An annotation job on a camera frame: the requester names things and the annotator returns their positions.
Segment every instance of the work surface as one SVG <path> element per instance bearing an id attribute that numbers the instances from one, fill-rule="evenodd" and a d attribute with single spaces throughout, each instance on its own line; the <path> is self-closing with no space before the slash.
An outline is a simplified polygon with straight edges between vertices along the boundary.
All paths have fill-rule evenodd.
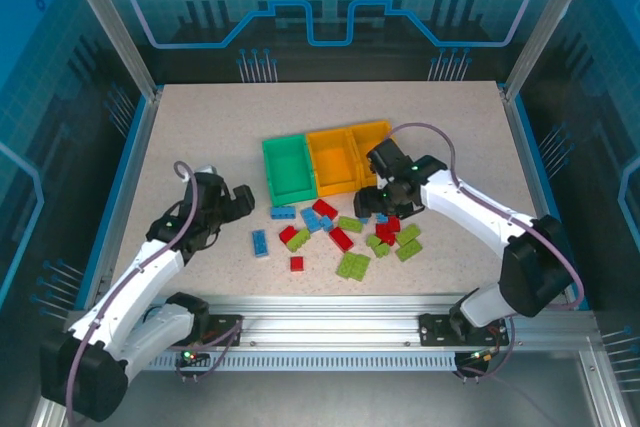
<path id="1" fill-rule="evenodd" d="M 164 286 L 163 295 L 458 293 L 496 281 L 500 259 L 435 212 L 403 222 L 421 227 L 424 247 L 405 263 L 393 253 L 382 259 L 372 255 L 365 238 L 374 230 L 373 221 L 362 234 L 349 233 L 355 242 L 352 252 L 373 257 L 362 282 L 336 275 L 342 252 L 323 231 L 296 253 L 304 257 L 305 271 L 289 271 L 292 254 L 278 232 L 291 221 L 270 218 L 262 141 L 379 119 L 388 119 L 394 127 L 417 121 L 437 125 L 453 139 L 456 171 L 463 180 L 504 205 L 534 213 L 493 82 L 169 85 L 162 94 L 114 279 L 131 263 L 150 223 L 183 197 L 185 185 L 172 169 L 181 159 L 194 168 L 214 165 L 230 188 L 249 185 L 256 209 L 224 225 L 216 245 L 197 253 Z M 430 154 L 449 164 L 446 144 L 426 129 L 407 129 L 394 137 L 414 159 Z M 340 214 L 354 215 L 353 194 L 325 200 Z M 312 203 L 296 204 L 298 212 Z M 295 225 L 304 226 L 299 215 Z M 267 232 L 268 258 L 254 257 L 251 231 L 256 229 Z"/>

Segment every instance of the blue lego brick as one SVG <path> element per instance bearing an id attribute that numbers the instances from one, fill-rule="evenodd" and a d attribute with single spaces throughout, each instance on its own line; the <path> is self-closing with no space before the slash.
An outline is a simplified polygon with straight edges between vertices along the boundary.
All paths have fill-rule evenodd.
<path id="1" fill-rule="evenodd" d="M 295 219 L 296 208 L 292 206 L 288 207 L 271 207 L 271 218 L 273 220 L 282 219 Z"/>
<path id="2" fill-rule="evenodd" d="M 329 232 L 331 229 L 333 229 L 333 222 L 326 215 L 320 217 L 320 225 L 322 225 L 322 228 L 325 232 Z"/>
<path id="3" fill-rule="evenodd" d="M 254 230 L 251 232 L 253 238 L 253 253 L 256 257 L 264 257 L 269 255 L 269 249 L 267 249 L 267 236 L 264 230 Z"/>
<path id="4" fill-rule="evenodd" d="M 302 220 L 304 220 L 304 223 L 307 225 L 307 229 L 309 229 L 309 232 L 317 232 L 322 228 L 320 220 L 318 220 L 316 213 L 311 207 L 301 210 L 300 215 L 302 216 Z"/>

